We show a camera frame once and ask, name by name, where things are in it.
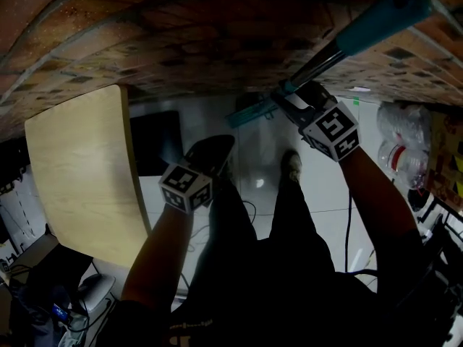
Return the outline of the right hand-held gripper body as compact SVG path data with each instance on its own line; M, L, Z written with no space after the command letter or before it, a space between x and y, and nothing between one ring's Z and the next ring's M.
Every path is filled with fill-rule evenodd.
M359 124L342 102L328 101L328 108L316 112L312 106L298 108L289 103L289 119L302 139L335 162L360 146Z

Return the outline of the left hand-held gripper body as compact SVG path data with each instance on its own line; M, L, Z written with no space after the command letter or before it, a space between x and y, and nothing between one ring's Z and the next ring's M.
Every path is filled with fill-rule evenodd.
M211 177L176 163L169 165L158 184L164 202L186 214L206 206L213 198Z

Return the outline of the teal mop with metal pole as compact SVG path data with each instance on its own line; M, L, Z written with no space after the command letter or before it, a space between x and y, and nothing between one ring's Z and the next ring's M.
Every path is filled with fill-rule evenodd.
M323 49L317 52L289 79L283 80L273 92L254 93L256 102L226 117L233 129L276 110L273 94L288 96L303 85L334 67L340 61L361 53L382 40L429 17L432 0L377 0L350 22Z

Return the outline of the person's left forearm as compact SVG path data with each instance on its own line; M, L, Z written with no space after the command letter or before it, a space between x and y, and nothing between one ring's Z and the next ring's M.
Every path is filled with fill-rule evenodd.
M137 255L122 290L123 301L136 301L168 314L177 292L194 216L165 205Z

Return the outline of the person's right forearm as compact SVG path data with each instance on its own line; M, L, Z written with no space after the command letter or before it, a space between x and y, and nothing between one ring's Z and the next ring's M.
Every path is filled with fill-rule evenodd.
M375 248L405 237L420 236L406 200L361 147L339 165Z

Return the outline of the person's shoe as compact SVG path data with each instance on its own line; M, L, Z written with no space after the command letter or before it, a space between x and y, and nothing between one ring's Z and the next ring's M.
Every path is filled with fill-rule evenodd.
M302 161L296 150L287 150L281 159L280 183L285 181L300 182L302 173Z

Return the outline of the black table base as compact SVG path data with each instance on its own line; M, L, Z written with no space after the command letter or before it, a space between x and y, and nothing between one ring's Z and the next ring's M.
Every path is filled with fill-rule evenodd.
M164 111L130 119L138 176L162 176L183 157L178 111Z

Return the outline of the bag of clear plastic bottles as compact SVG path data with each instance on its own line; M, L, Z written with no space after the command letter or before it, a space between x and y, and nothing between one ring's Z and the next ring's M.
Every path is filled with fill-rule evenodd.
M383 142L380 167L408 189L422 189L431 144L431 114L424 106L383 103L376 116Z

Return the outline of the person's black trousers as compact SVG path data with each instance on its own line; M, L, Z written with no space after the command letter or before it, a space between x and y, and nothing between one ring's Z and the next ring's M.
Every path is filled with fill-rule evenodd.
M222 184L209 212L209 238L197 263L188 298L285 294L310 287L335 272L326 242L315 229L300 185L279 186L266 239L258 239L237 188Z

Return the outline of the light wooden table top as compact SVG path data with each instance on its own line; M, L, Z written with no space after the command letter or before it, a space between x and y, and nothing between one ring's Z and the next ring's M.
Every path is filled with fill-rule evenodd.
M33 178L59 243L131 267L150 231L125 87L110 85L25 122Z

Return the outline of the cardboard box with striped tape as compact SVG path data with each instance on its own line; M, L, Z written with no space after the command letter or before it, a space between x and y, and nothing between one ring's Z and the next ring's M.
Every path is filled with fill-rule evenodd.
M463 211L463 118L433 111L425 188L457 212Z

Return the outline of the black metal stand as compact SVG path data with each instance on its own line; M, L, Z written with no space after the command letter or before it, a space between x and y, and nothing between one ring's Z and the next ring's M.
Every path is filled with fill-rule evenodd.
M436 207L446 214L438 214L428 230L425 272L410 294L420 311L426 347L442 347L450 341L452 325L463 317L463 232L448 223L453 217L463 224L463 216L435 197L418 222L424 223Z

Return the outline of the person's black shirt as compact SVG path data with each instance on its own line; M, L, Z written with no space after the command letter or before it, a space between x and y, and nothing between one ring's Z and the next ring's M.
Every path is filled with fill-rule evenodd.
M440 248L417 231L390 241L370 290L335 271L314 231L297 242L264 239L225 299L202 279L166 316L123 301L95 347L442 347L456 300Z

